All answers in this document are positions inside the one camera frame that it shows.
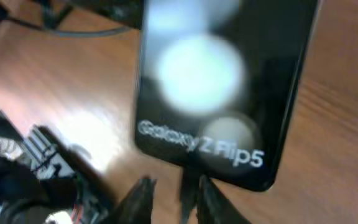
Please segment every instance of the wooden floor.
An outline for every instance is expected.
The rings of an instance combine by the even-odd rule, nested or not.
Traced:
[[[17,15],[37,21],[39,11],[26,2]],[[62,29],[114,26],[76,10]],[[48,124],[84,146],[118,198],[139,177],[157,178],[153,223],[178,223],[180,169],[131,145],[138,49],[136,30],[66,39],[10,26],[0,38],[0,105],[24,134]],[[256,224],[358,223],[358,0],[324,2],[273,188],[218,186]]]

